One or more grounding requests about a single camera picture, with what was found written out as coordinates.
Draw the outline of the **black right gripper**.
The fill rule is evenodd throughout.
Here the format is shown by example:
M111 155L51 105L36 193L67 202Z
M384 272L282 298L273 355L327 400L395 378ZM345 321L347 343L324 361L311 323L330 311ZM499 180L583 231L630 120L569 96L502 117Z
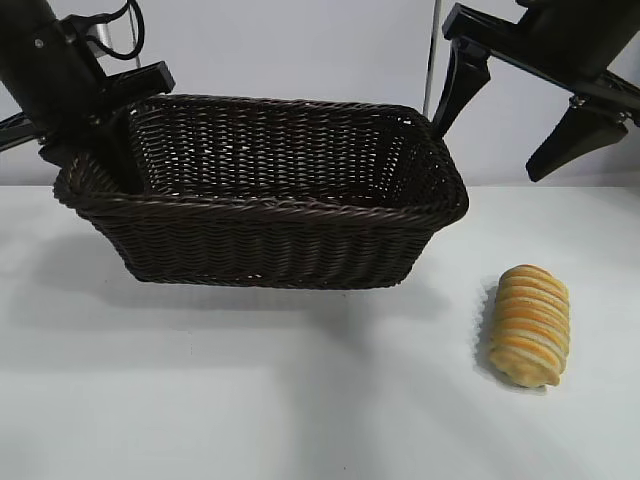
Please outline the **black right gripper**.
M639 120L639 89L608 67L639 31L636 1L524 1L512 23L457 3L442 32L450 58L432 124L446 135L458 115L490 81L496 57L579 97L527 161L531 181L620 142L626 119Z

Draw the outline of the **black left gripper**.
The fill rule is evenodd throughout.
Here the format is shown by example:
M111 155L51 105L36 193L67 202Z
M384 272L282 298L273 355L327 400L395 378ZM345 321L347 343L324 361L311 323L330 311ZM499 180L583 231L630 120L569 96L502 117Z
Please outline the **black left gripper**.
M102 28L130 14L134 46L123 53L110 47ZM128 105L173 90L163 62L108 75L97 57L136 59L146 37L140 5L127 2L112 13L56 17L47 2L1 5L1 82L20 106L2 120L1 148L32 140L52 148L100 148L100 159L125 193L141 193L134 158Z

